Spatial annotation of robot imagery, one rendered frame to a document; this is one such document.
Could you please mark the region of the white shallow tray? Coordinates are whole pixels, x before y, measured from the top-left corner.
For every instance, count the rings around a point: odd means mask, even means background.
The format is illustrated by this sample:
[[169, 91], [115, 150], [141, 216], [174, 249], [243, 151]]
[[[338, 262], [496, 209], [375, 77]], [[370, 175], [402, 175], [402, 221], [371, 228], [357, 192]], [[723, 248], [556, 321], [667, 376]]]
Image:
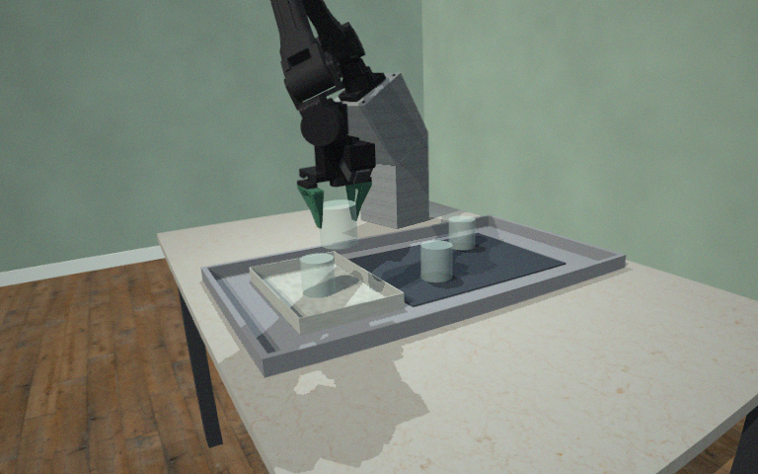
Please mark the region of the white shallow tray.
[[334, 256], [336, 292], [323, 298], [303, 295], [300, 258], [250, 267], [251, 282], [299, 335], [405, 308], [402, 291], [335, 251], [324, 254]]

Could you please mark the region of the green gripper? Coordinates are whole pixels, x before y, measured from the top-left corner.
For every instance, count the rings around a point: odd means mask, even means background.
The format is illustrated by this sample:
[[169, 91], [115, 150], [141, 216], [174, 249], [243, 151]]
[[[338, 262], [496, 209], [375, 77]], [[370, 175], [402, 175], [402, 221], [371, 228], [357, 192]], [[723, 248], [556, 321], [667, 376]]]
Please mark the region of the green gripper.
[[372, 178], [367, 179], [367, 182], [354, 184], [347, 181], [342, 171], [323, 174], [316, 171], [315, 167], [299, 169], [299, 177], [303, 179], [308, 177], [308, 179], [297, 181], [297, 189], [308, 204], [317, 227], [321, 229], [323, 223], [324, 191], [319, 189], [316, 183], [330, 181], [330, 186], [332, 187], [345, 186], [347, 200], [352, 201], [355, 201], [355, 190], [358, 189], [355, 203], [357, 219], [361, 206], [372, 186]]

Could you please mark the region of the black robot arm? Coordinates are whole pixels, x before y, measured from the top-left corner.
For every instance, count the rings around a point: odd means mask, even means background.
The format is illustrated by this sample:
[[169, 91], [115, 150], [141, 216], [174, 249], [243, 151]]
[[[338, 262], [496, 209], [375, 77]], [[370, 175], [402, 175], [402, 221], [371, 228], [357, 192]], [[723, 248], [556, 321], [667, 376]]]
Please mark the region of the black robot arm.
[[[384, 73], [372, 73], [359, 58], [365, 51], [355, 30], [349, 22], [341, 25], [324, 0], [270, 2], [279, 30], [284, 85], [302, 117], [302, 135], [314, 145], [316, 171], [342, 171], [349, 183], [367, 182], [376, 166], [375, 143], [350, 135], [340, 139], [348, 134], [347, 104], [342, 102], [358, 102], [386, 79]], [[312, 36], [308, 18], [319, 38]], [[327, 99], [343, 88], [342, 102]]]

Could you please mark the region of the clear glass jar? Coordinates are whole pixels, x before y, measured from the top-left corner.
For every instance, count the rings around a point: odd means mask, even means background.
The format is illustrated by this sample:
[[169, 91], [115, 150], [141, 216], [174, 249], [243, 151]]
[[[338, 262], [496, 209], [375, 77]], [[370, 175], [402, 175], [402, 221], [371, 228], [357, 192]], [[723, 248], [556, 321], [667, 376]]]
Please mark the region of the clear glass jar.
[[471, 216], [453, 216], [449, 218], [449, 242], [454, 250], [471, 250], [475, 248], [476, 218]]
[[453, 245], [433, 240], [420, 244], [420, 277], [425, 281], [444, 282], [452, 279]]
[[303, 295], [323, 298], [336, 292], [334, 256], [309, 254], [300, 258]]
[[324, 202], [320, 237], [321, 246], [326, 249], [346, 249], [358, 243], [354, 201], [337, 199]]

